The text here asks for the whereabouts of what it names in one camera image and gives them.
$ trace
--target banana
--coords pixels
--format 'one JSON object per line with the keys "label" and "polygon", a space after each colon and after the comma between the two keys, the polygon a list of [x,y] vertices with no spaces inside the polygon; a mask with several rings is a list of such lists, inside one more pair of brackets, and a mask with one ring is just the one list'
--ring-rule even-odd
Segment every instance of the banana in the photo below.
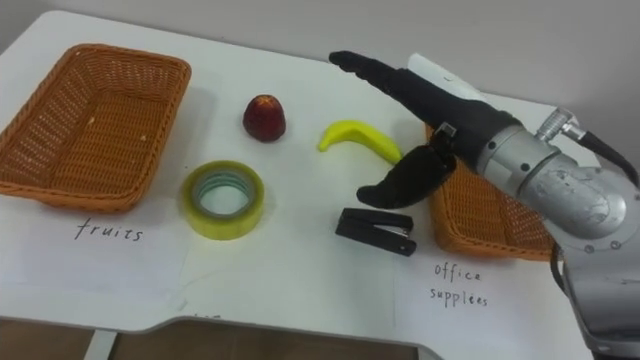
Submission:
{"label": "banana", "polygon": [[390,137],[358,120],[340,120],[329,125],[318,143],[318,151],[325,152],[329,146],[342,141],[362,144],[392,165],[402,159],[402,152]]}

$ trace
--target black stapler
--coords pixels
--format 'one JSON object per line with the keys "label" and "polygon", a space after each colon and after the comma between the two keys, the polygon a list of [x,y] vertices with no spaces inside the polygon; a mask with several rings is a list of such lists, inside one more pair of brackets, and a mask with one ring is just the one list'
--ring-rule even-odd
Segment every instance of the black stapler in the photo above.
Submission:
{"label": "black stapler", "polygon": [[410,256],[416,251],[415,241],[409,240],[413,229],[410,216],[385,211],[345,208],[342,210],[336,234],[372,245],[396,254]]}

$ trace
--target wicker basket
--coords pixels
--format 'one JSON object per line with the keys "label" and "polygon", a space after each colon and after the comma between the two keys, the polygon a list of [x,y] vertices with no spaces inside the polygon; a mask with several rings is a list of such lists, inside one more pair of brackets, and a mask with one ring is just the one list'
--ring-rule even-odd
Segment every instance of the wicker basket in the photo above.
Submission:
{"label": "wicker basket", "polygon": [[438,246],[474,256],[549,260],[553,238],[542,218],[458,165],[429,199]]}
{"label": "wicker basket", "polygon": [[82,44],[0,134],[0,193],[124,212],[144,195],[191,77],[173,57]]}

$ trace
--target red apple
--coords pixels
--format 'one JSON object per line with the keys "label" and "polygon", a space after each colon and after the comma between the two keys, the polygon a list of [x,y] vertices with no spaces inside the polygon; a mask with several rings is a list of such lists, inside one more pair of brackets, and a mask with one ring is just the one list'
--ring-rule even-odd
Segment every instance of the red apple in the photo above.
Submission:
{"label": "red apple", "polygon": [[284,134],[284,110],[272,95],[258,95],[247,105],[242,125],[249,135],[262,142],[276,141]]}

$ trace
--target floor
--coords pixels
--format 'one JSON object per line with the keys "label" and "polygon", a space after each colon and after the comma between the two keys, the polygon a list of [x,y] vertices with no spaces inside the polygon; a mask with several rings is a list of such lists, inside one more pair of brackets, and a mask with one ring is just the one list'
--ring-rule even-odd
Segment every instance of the floor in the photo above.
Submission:
{"label": "floor", "polygon": [[[89,330],[0,321],[0,359],[82,360]],[[273,330],[179,322],[120,335],[110,360],[417,360],[414,348]]]}

